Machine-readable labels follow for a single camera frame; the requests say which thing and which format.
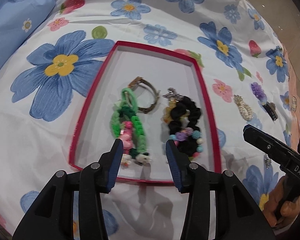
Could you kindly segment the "pink charm keychain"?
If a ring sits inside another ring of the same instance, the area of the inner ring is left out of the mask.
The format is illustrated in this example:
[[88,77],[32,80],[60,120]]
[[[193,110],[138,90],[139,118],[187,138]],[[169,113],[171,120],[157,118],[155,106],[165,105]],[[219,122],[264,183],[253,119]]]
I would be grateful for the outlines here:
[[133,124],[131,121],[124,121],[121,124],[121,131],[119,139],[123,142],[123,155],[121,159],[121,165],[128,167],[132,163],[132,156],[130,155],[130,150],[133,148],[134,144],[132,141]]

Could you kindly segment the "black velvet scrunchie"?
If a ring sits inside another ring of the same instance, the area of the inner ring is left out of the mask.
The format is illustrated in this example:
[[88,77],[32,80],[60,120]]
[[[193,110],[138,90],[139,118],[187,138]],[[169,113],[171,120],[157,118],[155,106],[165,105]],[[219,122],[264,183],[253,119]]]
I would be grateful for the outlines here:
[[170,139],[178,151],[190,159],[203,151],[203,135],[198,126],[201,115],[202,110],[187,96],[182,96],[171,110],[172,121],[168,124]]

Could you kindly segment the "amber yellow hair claw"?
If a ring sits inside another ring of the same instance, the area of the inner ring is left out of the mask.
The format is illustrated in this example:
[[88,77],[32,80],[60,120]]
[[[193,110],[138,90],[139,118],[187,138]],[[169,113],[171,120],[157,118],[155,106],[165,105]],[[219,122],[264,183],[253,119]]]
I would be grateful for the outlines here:
[[176,104],[177,102],[174,99],[168,102],[168,106],[164,109],[164,115],[162,117],[164,123],[169,124],[172,121],[171,110],[176,106]]

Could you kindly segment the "rose gold wristwatch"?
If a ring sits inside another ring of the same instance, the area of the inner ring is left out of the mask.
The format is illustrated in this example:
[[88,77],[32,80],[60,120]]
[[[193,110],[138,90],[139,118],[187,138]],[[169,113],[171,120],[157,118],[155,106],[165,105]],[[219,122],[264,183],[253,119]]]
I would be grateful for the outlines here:
[[[137,76],[127,88],[131,90],[135,98],[134,101],[137,103],[139,113],[148,114],[155,110],[159,102],[160,90],[156,89],[149,81]],[[132,97],[127,95],[126,98],[131,105]]]

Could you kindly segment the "black hair claw clip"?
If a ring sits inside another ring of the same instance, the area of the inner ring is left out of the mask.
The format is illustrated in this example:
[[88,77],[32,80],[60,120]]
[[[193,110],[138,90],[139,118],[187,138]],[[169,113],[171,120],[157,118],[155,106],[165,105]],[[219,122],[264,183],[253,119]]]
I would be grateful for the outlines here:
[[273,121],[278,119],[278,115],[276,112],[276,107],[273,102],[267,102],[266,104],[262,105],[268,115],[271,117]]

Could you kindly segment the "pink patterned blanket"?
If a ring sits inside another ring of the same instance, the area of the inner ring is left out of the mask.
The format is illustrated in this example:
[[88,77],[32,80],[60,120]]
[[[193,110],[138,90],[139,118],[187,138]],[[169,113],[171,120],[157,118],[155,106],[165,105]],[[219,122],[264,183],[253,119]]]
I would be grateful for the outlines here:
[[285,47],[283,47],[283,55],[287,61],[289,72],[288,88],[291,120],[288,122],[288,127],[291,135],[291,148],[297,151],[300,139],[300,98],[297,95],[296,89],[297,77]]

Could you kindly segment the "purple flower hair clip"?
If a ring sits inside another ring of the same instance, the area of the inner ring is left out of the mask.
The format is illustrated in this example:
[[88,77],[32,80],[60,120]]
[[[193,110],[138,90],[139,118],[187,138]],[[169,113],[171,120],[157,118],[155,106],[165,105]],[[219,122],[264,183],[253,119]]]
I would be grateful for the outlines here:
[[267,96],[261,85],[259,85],[257,82],[253,82],[250,84],[250,87],[254,96],[259,100],[259,102],[262,105],[265,105],[267,103]]

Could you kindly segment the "floral white bed sheet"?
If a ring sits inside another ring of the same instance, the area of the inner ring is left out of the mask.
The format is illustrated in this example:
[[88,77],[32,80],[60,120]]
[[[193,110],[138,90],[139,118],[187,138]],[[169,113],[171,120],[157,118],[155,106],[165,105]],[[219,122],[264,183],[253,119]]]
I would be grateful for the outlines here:
[[[216,122],[221,171],[233,170],[259,207],[283,176],[243,139],[249,124],[291,147],[289,72],[283,44],[247,0],[56,0],[47,18],[0,70],[0,228],[13,235],[59,170],[83,105],[116,42],[141,43],[195,59]],[[252,93],[263,88],[273,121]]]

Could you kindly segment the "red white tray box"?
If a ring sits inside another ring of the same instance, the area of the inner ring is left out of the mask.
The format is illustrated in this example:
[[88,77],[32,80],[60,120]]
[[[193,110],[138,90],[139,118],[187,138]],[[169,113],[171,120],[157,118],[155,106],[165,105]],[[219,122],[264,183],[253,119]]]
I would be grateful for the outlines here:
[[149,154],[150,162],[141,165],[133,161],[128,167],[122,166],[118,178],[143,183],[172,183],[165,155],[169,130],[162,120],[167,107],[164,94],[169,88],[188,96],[202,110],[198,126],[203,135],[203,151],[195,162],[210,171],[221,172],[216,122],[195,59],[167,49],[126,41],[116,42],[88,93],[74,131],[69,164],[81,170],[110,150],[115,140],[111,117],[119,106],[122,90],[137,76],[160,90],[155,110],[148,114],[138,112],[145,135],[134,145],[141,146]]

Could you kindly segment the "blue floral pillow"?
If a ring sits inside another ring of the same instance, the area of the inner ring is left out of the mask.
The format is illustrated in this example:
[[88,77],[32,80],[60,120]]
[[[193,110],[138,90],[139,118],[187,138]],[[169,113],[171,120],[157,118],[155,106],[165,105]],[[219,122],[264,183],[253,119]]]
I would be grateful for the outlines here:
[[55,5],[56,0],[0,0],[0,70]]

